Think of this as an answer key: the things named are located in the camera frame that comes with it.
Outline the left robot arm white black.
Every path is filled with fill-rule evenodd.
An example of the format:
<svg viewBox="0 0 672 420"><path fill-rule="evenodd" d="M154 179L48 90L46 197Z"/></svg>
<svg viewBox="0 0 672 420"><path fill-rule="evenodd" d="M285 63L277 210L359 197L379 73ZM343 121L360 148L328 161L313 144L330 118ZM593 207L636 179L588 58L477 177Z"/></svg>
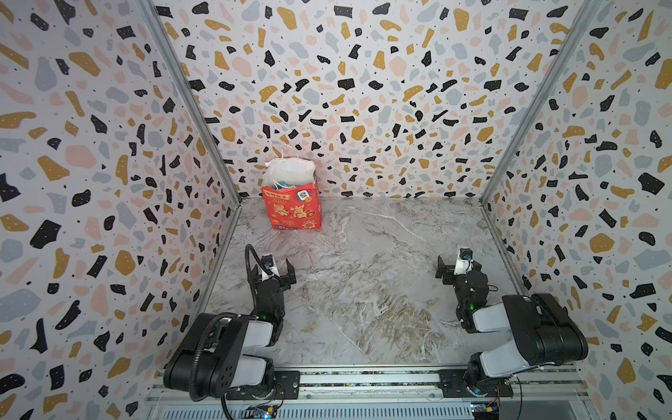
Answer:
<svg viewBox="0 0 672 420"><path fill-rule="evenodd" d="M287 262L285 274L280 274L271 255L262 263L271 273L250 270L253 313L201 313L164 368L166 388L183 391L194 402L225 395L266 399L278 392L273 360L249 351L278 342L284 327L284 292L295 285L296 272Z"/></svg>

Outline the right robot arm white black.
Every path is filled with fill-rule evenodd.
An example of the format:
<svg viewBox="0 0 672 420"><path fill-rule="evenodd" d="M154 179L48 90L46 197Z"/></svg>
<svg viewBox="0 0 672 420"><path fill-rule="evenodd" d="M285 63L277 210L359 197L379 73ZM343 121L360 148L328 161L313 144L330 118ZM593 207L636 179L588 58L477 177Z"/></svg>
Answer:
<svg viewBox="0 0 672 420"><path fill-rule="evenodd" d="M511 333L506 343L475 353L467 363L463 383L476 397L490 396L522 372L587 357L586 336L551 294L504 295L499 303L488 304L496 287L469 248L458 252L453 265L437 259L435 277L453 287L457 320L469 334Z"/></svg>

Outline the red paper gift bag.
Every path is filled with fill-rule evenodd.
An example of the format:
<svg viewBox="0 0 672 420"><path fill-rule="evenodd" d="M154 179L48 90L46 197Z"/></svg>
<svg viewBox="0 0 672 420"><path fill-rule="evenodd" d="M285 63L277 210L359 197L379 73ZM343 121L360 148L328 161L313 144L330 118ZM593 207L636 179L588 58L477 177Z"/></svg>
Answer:
<svg viewBox="0 0 672 420"><path fill-rule="evenodd" d="M266 164L261 191L273 230L321 228L322 206L313 161L272 159Z"/></svg>

